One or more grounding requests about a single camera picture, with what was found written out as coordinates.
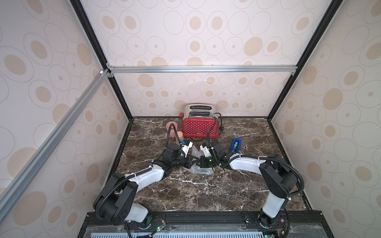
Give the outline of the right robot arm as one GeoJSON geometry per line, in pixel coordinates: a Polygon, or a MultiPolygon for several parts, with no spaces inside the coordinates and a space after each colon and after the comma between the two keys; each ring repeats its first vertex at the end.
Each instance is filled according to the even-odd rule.
{"type": "Polygon", "coordinates": [[[259,222],[264,228],[271,228],[288,201],[304,190],[302,175],[278,154],[256,157],[236,151],[226,153],[217,141],[203,143],[199,148],[201,157],[197,165],[201,168],[219,166],[222,169],[253,172],[263,177],[269,190],[259,214],[259,222]]]}

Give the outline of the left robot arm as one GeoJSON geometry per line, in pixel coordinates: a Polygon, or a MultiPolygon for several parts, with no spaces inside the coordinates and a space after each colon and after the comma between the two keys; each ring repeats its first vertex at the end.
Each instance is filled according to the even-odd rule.
{"type": "Polygon", "coordinates": [[[175,124],[170,123],[164,150],[148,168],[129,175],[114,173],[110,176],[93,203],[96,217],[113,225],[125,221],[147,222],[150,219],[148,209],[134,203],[137,192],[164,180],[177,168],[191,168],[197,162],[196,157],[188,154],[191,147],[191,142],[180,141],[175,124]]]}

